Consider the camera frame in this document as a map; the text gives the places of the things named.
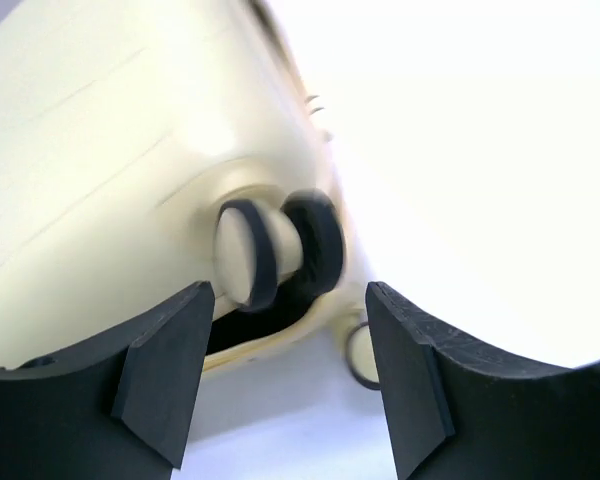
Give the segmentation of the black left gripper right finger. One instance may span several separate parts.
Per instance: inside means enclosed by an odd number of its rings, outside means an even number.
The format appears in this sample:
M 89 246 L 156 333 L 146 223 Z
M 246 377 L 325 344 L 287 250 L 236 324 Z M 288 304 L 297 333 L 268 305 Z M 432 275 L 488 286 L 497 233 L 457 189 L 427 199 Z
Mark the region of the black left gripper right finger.
M 399 478 L 600 479 L 600 360 L 507 352 L 383 282 L 366 307 Z

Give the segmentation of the pale yellow hard-shell suitcase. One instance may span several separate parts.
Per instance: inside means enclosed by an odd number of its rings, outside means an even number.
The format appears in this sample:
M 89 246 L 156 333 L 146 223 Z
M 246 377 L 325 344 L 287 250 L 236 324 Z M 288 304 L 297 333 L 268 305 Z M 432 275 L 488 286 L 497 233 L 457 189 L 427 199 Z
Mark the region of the pale yellow hard-shell suitcase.
M 206 371 L 329 326 L 377 389 L 321 111 L 265 1 L 19 3 L 0 22 L 0 367 L 206 281 Z

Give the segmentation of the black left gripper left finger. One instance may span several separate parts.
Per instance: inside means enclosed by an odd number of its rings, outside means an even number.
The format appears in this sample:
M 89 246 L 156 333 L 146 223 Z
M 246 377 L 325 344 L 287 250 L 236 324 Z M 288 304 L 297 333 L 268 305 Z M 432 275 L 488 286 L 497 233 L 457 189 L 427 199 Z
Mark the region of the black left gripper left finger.
M 0 479 L 167 479 L 182 465 L 212 325 L 195 283 L 79 343 L 0 368 Z

